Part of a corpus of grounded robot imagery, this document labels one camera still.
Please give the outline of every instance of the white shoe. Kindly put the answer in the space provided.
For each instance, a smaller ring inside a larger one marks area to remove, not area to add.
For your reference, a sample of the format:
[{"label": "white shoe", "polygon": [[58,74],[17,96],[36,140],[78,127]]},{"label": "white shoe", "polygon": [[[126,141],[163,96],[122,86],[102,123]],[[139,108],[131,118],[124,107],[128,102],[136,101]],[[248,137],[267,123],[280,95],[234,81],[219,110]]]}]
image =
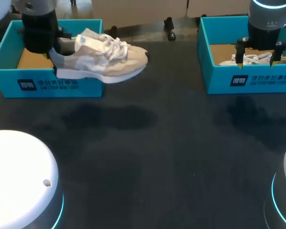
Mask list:
[{"label": "white shoe", "polygon": [[[244,62],[243,65],[249,64],[258,64],[258,56],[257,55],[244,55]],[[224,61],[219,65],[237,65],[235,61],[235,54],[232,55],[230,61]]]},{"label": "white shoe", "polygon": [[118,83],[139,74],[149,58],[143,48],[89,29],[76,38],[61,39],[61,49],[74,53],[63,56],[54,49],[49,51],[57,67],[56,76],[62,79],[95,78],[103,83]]}]

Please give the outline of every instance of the blue shoe box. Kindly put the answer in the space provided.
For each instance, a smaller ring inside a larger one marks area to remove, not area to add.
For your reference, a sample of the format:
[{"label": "blue shoe box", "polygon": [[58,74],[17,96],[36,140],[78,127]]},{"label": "blue shoe box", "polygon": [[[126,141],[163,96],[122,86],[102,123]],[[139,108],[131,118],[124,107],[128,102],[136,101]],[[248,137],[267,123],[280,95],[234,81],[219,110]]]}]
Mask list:
[{"label": "blue shoe box", "polygon": [[[89,28],[102,33],[102,20],[58,20],[58,25],[76,36]],[[52,68],[17,69],[24,50],[19,30],[22,21],[12,21],[0,44],[0,91],[5,98],[101,97],[97,79],[62,80]]]},{"label": "blue shoe box", "polygon": [[[286,64],[244,65],[242,69],[215,65],[210,45],[235,44],[248,37],[247,24],[247,16],[201,18],[197,51],[208,94],[286,92]],[[278,40],[286,41],[286,28]]]}]

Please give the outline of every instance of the black tabletop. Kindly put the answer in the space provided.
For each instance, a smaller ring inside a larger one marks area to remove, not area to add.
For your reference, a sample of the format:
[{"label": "black tabletop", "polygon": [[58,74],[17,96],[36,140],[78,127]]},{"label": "black tabletop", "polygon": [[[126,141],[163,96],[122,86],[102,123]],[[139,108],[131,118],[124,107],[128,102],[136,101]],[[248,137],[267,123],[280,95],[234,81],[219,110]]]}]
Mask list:
[{"label": "black tabletop", "polygon": [[136,45],[150,64],[102,98],[0,94],[0,129],[56,157],[66,229],[265,229],[286,94],[207,95],[194,42]]}]

